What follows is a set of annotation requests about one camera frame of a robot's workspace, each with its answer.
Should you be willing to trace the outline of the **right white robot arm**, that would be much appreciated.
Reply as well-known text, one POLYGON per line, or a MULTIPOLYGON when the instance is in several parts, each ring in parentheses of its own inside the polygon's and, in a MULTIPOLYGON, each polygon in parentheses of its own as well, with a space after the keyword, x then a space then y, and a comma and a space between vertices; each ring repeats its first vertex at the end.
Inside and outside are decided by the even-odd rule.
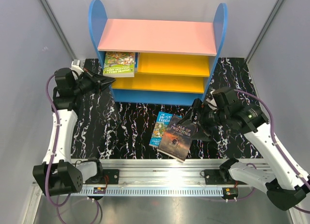
POLYGON ((241 90, 224 87, 213 91, 215 105, 194 100, 177 125, 194 124, 192 139, 210 140, 216 126, 239 131, 263 156, 271 173, 249 167, 238 159, 229 159, 219 167, 219 178, 225 184, 241 181, 265 193, 278 209, 296 208, 310 192, 310 175, 291 156, 274 131, 274 118, 268 107, 243 105, 241 90))

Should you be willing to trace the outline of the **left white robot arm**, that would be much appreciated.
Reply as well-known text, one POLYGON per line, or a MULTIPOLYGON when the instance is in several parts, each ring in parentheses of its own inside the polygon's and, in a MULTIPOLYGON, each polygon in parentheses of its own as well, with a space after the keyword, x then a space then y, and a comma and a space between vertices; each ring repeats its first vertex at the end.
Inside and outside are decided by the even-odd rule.
POLYGON ((98 159, 89 159, 75 166, 71 161, 71 147, 75 124, 83 95, 99 94, 115 81, 87 69, 58 69, 50 77, 56 82, 51 103, 53 127, 43 162, 33 167, 33 177, 48 198, 79 193, 83 183, 90 180, 99 184, 104 171, 98 159))

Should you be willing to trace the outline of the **blue back cover book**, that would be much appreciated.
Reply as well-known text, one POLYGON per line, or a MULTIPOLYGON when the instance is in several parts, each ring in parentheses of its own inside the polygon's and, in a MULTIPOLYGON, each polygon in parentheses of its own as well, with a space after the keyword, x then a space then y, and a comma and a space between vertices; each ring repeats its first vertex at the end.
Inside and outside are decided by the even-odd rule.
POLYGON ((139 57, 140 57, 139 52, 135 53, 135 64, 134 64, 134 72, 135 73, 138 72, 139 57))

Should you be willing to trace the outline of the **green storey treehouse book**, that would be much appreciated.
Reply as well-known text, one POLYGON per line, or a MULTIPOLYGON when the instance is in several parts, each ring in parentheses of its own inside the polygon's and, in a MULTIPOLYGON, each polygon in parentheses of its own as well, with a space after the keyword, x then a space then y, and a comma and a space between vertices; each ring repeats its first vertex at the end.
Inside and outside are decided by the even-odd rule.
POLYGON ((134 52, 106 52, 103 75, 113 78, 134 77, 134 52))

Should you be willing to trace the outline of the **dark tale two cities book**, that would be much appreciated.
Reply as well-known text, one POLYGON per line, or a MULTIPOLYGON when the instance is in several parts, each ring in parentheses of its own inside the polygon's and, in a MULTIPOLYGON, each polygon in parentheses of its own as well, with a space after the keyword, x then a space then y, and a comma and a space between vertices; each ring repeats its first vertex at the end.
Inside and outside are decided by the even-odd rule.
POLYGON ((166 154, 177 161, 183 163, 188 155, 192 136, 196 132, 194 123, 178 124, 181 117, 173 115, 163 137, 160 141, 157 151, 166 154))

